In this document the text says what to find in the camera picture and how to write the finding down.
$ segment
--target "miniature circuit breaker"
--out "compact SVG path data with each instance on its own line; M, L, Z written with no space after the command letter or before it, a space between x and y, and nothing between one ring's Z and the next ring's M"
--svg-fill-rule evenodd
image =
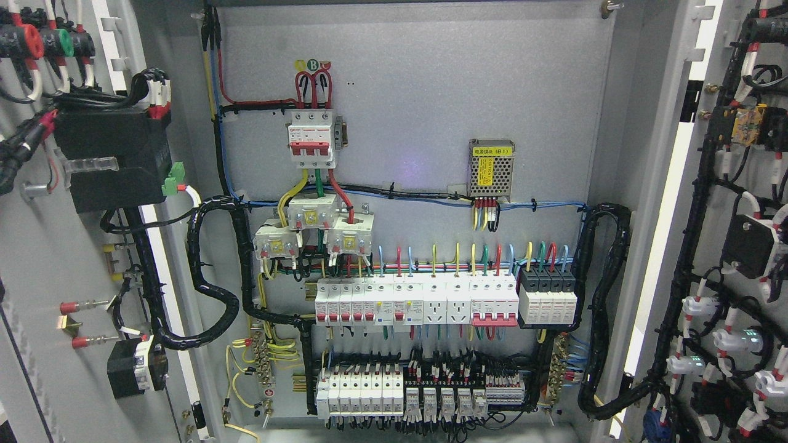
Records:
M303 244L301 233L282 227L277 218L269 218L255 233L258 259L294 259Z
M335 259L339 254L366 256L372 252L373 214L356 214L353 224L347 218L336 221L325 236L325 245Z
M339 219L339 212L340 199L336 194L297 195L288 205L288 227L298 231L331 229Z
M336 167L334 110L287 110L288 150L299 169Z

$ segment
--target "yellow warning label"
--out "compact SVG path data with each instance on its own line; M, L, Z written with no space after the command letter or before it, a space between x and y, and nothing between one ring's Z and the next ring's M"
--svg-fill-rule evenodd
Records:
M493 172L495 171L494 165L495 159L492 157L479 158L477 186L493 186Z
M512 153L511 146L485 146L475 147L474 157L507 157Z

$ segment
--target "gray metal panel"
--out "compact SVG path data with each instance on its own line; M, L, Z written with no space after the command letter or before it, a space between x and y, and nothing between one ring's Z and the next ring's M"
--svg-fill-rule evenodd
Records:
M207 104L204 80L195 75L200 60L196 25L188 18L193 11L169 7L173 50L180 51L180 58L163 67L178 85L186 83L177 86L175 94L190 110L184 117L198 161L199 185L215 190L210 126L207 116L196 117ZM334 107L348 121L350 140L339 153L340 181L386 186L396 181L409 189L443 190L466 181L468 139L506 138L518 146L513 200L585 200L614 23L599 18L598 5L272 6L223 8L219 13L227 89L234 99L292 97L295 59L333 63ZM280 113L231 115L225 135L233 183L247 198L277 199L297 182L299 173L287 157ZM478 259L483 243L492 250L497 242L504 243L508 257L511 242L522 256L528 240L555 240L573 247L577 236L574 208L505 212L499 232L491 234L470 230L470 210L351 198L357 208L368 203L376 214L376 261L378 244L391 262L397 245L403 252L412 246L414 257L426 261L431 259L431 244L437 243L438 258L445 261L453 257L456 241L467 260L471 242L478 245ZM270 215L267 209L253 211L252 229ZM215 281L237 291L235 246L226 220L209 219L204 232L203 250L214 265ZM313 309L290 277L266 283L266 291L277 311ZM205 318L213 318L216 307L198 300ZM243 330L243 323L236 322L227 340L242 337ZM286 327L280 332L295 335ZM321 331L315 334L319 351L325 342L319 338ZM432 329L425 346L436 344L435 335ZM533 337L533 331L509 331L504 346L477 341L474 345L501 353L528 352ZM406 334L388 343L380 337L370 340L336 339L336 346L408 351ZM443 341L441 348L459 346L456 338ZM522 343L529 344L521 348ZM226 386L223 349L219 343L209 349L207 365L215 371L221 391ZM289 371L277 373L274 419L305 411L303 394L291 394L289 382ZM243 392L257 398L254 387L246 387ZM238 423L259 420L249 411L235 411L234 417Z

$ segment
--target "green terminal connector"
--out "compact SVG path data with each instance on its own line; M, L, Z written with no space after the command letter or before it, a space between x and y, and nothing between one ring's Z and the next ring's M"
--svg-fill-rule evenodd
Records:
M178 193L178 185L184 183L186 177L186 169L183 162L174 162L173 167L169 169L167 178L164 179L162 184L163 195L176 195Z

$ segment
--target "green wire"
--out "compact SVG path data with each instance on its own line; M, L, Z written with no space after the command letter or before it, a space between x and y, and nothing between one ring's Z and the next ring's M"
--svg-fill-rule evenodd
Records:
M485 264L485 270L481 275L487 277L487 259L489 259L489 249L485 245L484 252L481 254L481 262Z
M315 169L314 170L314 186L318 190L318 197L322 197L325 195L323 191L323 177L321 177L321 170Z
M544 241L541 242L541 245L539 246L539 258L538 258L538 260L539 260L539 272L542 272L543 270L545 270L545 252L546 252L546 249L547 249L547 245L545 245L545 242Z

